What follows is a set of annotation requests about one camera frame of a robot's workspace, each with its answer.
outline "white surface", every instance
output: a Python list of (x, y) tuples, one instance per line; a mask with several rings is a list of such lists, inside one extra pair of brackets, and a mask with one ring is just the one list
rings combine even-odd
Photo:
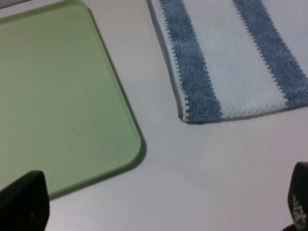
[(295, 163), (308, 161), (308, 108), (182, 123), (145, 0), (85, 2), (147, 154), (129, 172), (51, 201), (46, 231), (280, 231), (291, 224), (287, 193)]
[(285, 108), (253, 37), (231, 0), (184, 0), (223, 118)]

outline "plastic cutting board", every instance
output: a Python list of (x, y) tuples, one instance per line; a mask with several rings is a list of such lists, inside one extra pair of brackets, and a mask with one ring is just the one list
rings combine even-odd
[(140, 149), (83, 2), (0, 19), (0, 189), (43, 170), (56, 197), (126, 169)]

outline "striped towel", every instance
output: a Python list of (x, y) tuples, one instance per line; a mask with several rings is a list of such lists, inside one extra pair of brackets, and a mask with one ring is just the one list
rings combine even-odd
[(308, 103), (308, 0), (148, 0), (179, 117), (206, 122)]

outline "white towel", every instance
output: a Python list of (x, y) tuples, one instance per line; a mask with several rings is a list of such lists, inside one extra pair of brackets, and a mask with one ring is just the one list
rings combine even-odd
[(307, 0), (148, 4), (183, 121), (307, 105)]

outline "dish towel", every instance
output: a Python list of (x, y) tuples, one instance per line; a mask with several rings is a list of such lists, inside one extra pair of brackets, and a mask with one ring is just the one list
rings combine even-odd
[(308, 0), (148, 0), (179, 117), (207, 122), (308, 103)]

